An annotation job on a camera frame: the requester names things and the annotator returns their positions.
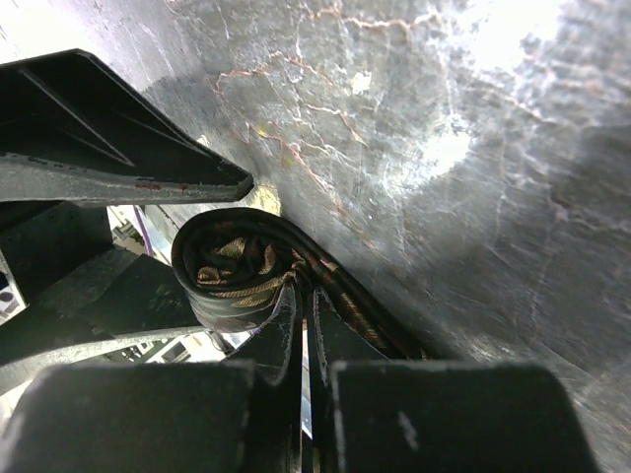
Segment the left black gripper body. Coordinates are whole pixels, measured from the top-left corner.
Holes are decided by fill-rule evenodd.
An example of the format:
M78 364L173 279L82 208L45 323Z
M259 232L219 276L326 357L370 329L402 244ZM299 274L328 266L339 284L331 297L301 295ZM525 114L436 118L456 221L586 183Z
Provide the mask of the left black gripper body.
M1 322L113 245L104 207L67 201L1 204Z

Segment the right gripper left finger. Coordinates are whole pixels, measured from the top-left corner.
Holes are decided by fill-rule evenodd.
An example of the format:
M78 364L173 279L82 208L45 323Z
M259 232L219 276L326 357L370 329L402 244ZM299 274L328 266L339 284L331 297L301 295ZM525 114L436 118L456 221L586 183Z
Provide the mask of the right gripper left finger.
M27 388L1 438L5 472L297 472L301 297L214 363L66 366Z

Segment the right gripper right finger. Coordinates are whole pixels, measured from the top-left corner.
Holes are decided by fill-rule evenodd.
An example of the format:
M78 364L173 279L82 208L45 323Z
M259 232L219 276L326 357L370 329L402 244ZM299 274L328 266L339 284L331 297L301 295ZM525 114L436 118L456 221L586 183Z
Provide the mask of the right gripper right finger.
M546 368L387 359L322 290L308 318L316 471L596 471L569 396Z

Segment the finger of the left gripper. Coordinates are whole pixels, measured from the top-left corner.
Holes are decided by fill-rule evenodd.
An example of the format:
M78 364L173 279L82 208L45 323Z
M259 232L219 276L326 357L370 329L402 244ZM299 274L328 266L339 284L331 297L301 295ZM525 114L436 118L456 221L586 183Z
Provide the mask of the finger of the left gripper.
M41 293L1 327L1 390L50 366L200 329L173 269L111 250Z
M235 202L253 177L201 145L97 56L1 67L1 199Z

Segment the dark floral necktie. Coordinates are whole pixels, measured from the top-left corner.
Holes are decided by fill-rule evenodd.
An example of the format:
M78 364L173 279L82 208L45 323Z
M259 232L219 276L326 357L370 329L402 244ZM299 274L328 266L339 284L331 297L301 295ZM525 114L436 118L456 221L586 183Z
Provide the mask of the dark floral necktie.
M252 208L198 214L178 231L172 267L193 314L211 330L261 326L281 289L320 289L339 317L384 355L423 360L429 353L333 256L293 223Z

